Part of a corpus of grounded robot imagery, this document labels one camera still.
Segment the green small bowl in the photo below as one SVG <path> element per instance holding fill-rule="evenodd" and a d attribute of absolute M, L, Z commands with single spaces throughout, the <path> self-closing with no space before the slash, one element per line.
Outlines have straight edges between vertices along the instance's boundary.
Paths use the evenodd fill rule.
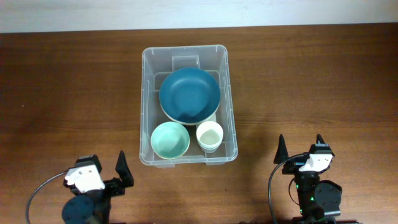
<path fill-rule="evenodd" d="M 154 129 L 150 144 L 159 157 L 176 159 L 187 152 L 190 146 L 190 135 L 182 124 L 168 121 Z"/>

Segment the green plastic cup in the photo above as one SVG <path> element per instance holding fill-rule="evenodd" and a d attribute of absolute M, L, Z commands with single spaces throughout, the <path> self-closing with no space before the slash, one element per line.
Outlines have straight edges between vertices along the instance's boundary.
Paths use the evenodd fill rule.
<path fill-rule="evenodd" d="M 214 149 L 214 148 L 219 148 L 220 144 L 215 144 L 215 145 L 200 144 L 200 147 L 205 149 Z"/>

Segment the cream plastic cup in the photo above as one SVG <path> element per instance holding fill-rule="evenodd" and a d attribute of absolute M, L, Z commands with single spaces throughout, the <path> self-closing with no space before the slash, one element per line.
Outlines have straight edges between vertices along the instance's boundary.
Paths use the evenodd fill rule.
<path fill-rule="evenodd" d="M 224 131 L 221 125 L 213 121 L 206 121 L 200 124 L 196 130 L 196 137 L 199 145 L 221 144 L 223 136 Z"/>

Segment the cream plate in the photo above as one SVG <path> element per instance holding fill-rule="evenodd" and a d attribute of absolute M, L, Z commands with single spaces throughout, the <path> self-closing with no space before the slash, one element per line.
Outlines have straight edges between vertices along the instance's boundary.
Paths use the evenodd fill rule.
<path fill-rule="evenodd" d="M 172 121 L 175 121 L 184 125 L 198 125 L 203 120 L 209 118 L 213 113 L 217 111 L 220 106 L 219 101 L 207 101 L 204 102 L 165 102 L 160 104 L 162 111 Z"/>

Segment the blue plate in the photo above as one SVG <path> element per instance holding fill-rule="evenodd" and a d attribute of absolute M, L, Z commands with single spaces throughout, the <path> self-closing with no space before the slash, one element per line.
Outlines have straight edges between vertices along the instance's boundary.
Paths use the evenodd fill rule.
<path fill-rule="evenodd" d="M 199 68 L 181 68 L 172 72 L 160 86 L 159 101 L 187 103 L 221 101 L 221 89 L 216 79 Z"/>

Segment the grey plastic cup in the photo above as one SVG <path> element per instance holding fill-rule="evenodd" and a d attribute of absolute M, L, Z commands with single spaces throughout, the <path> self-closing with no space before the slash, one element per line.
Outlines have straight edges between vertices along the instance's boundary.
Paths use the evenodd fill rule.
<path fill-rule="evenodd" d="M 205 153 L 214 153 L 215 151 L 217 151 L 217 149 L 218 149 L 218 148 L 214 148 L 214 149 L 205 149 L 205 148 L 202 148 L 202 151 L 205 152 Z"/>

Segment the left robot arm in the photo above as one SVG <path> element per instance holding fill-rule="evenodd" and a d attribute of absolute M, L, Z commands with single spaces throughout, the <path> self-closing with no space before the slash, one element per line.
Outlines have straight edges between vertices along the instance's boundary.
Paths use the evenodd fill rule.
<path fill-rule="evenodd" d="M 65 223 L 109 223 L 111 199 L 124 195 L 125 190 L 134 185 L 123 151 L 119 153 L 115 170 L 118 178 L 102 180 L 102 166 L 97 155 L 76 160 L 63 183 L 74 194 L 62 210 Z"/>

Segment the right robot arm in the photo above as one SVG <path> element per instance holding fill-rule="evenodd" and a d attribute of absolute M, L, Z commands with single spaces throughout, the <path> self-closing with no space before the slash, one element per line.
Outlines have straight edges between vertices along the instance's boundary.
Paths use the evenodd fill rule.
<path fill-rule="evenodd" d="M 276 167 L 282 168 L 284 175 L 293 175 L 298 195 L 300 216 L 293 223 L 336 223 L 341 215 L 340 203 L 342 187 L 330 180 L 321 180 L 320 174 L 330 168 L 335 157 L 330 146 L 317 134 L 316 143 L 309 151 L 289 156 L 283 135 L 279 136 L 277 152 L 274 158 Z"/>

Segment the clear plastic storage bin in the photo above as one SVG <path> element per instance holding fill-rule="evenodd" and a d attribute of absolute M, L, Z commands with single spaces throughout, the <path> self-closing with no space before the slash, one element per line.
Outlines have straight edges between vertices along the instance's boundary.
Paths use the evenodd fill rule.
<path fill-rule="evenodd" d="M 163 159 L 152 149 L 150 137 L 154 129 L 170 121 L 162 111 L 159 101 L 160 86 L 172 72 L 196 67 L 210 73 L 221 89 L 220 106 L 216 122 L 224 131 L 220 147 L 214 153 L 205 153 L 196 138 L 196 127 L 187 126 L 190 146 L 176 159 Z M 177 164 L 205 163 L 222 165 L 235 160 L 238 145 L 233 113 L 233 99 L 229 76 L 228 51 L 223 45 L 196 45 L 179 47 L 149 47 L 142 52 L 141 130 L 139 158 L 147 166 L 173 167 Z"/>

